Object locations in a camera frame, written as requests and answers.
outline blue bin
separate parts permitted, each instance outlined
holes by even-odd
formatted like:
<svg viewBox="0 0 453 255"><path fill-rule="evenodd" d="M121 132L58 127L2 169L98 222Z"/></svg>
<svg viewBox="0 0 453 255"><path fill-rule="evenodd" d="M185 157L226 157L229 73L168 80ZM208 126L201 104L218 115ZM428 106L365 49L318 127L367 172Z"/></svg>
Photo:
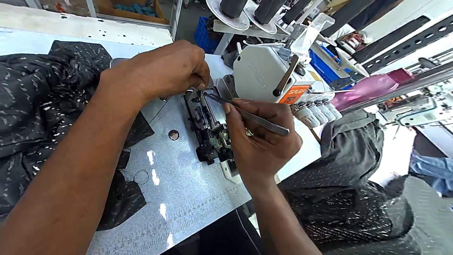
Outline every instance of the blue bin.
<svg viewBox="0 0 453 255"><path fill-rule="evenodd" d="M197 31L195 31L193 37L197 42L197 45L204 50L206 54L213 54L219 45L219 41L209 38L209 33L206 30L207 17L201 16L198 20Z"/></svg>

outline tweezers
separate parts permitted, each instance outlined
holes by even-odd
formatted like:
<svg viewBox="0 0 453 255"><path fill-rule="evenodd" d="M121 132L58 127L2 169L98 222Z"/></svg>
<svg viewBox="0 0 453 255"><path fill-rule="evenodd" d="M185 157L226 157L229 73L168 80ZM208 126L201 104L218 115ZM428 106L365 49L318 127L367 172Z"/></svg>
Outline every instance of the tweezers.
<svg viewBox="0 0 453 255"><path fill-rule="evenodd" d="M236 109L239 111L239 113L241 114L241 116L244 118L244 119L247 119L247 120L250 120L250 121L253 121L261 126L263 126L264 128L266 128L267 130L271 131L271 132L274 132L278 135L281 135L281 136L286 136L289 134L289 129L287 128L284 128L280 125L277 125L277 124L274 124L272 122L269 122L261 117L258 117L252 113L249 113L247 111L244 111L242 110L241 108L237 107L236 105L234 105L234 103L230 100L227 100L227 99L224 99L222 97L219 97L217 95L214 95L214 94L208 94L208 93L204 93L203 94L205 97L208 97L214 101L216 101L217 103L220 103L220 104L225 104L225 103L230 103L232 104L234 107L236 107Z"/></svg>

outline forearm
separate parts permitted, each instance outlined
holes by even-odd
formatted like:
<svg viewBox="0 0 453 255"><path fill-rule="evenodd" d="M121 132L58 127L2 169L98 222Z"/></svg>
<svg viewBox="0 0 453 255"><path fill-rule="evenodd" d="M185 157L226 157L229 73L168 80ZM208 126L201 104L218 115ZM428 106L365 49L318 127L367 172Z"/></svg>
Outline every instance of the forearm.
<svg viewBox="0 0 453 255"><path fill-rule="evenodd" d="M6 218L0 230L5 254L85 254L140 108L126 98L100 85Z"/></svg>
<svg viewBox="0 0 453 255"><path fill-rule="evenodd" d="M276 184L252 195L267 255L321 254Z"/></svg>

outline human hand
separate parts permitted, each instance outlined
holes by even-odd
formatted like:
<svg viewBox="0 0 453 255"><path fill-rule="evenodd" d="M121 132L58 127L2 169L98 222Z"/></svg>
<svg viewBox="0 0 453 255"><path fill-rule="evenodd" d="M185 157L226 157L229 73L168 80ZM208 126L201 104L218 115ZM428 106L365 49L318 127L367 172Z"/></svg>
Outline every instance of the human hand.
<svg viewBox="0 0 453 255"><path fill-rule="evenodd" d="M149 100L180 94L189 87L204 89L208 82L204 51L181 40L140 53L103 71L99 86L131 96L143 106Z"/></svg>
<svg viewBox="0 0 453 255"><path fill-rule="evenodd" d="M259 124L242 119L231 104L224 105L226 125L231 138L234 160L250 195L260 193L275 184L274 175L302 146L302 139L294 130L291 109L282 103L262 103L234 99L239 108L289 129L287 136L273 133ZM253 136L246 135L246 128Z"/></svg>

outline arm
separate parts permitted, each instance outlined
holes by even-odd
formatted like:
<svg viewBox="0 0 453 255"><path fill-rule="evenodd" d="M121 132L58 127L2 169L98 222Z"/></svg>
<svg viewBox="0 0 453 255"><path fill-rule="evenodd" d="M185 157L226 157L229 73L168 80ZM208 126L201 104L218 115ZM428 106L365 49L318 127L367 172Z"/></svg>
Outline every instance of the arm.
<svg viewBox="0 0 453 255"><path fill-rule="evenodd" d="M185 41L102 72L87 108L2 225L2 253L84 255L138 111L208 81L203 50Z"/></svg>
<svg viewBox="0 0 453 255"><path fill-rule="evenodd" d="M266 254L321 254L300 226L274 180L277 171L302 146L302 139L294 130L289 106L238 99L233 102L250 113L290 130L287 136L279 136L256 123L242 120L235 107L225 104L226 123L236 166L255 205ZM247 136L245 128L254 135Z"/></svg>

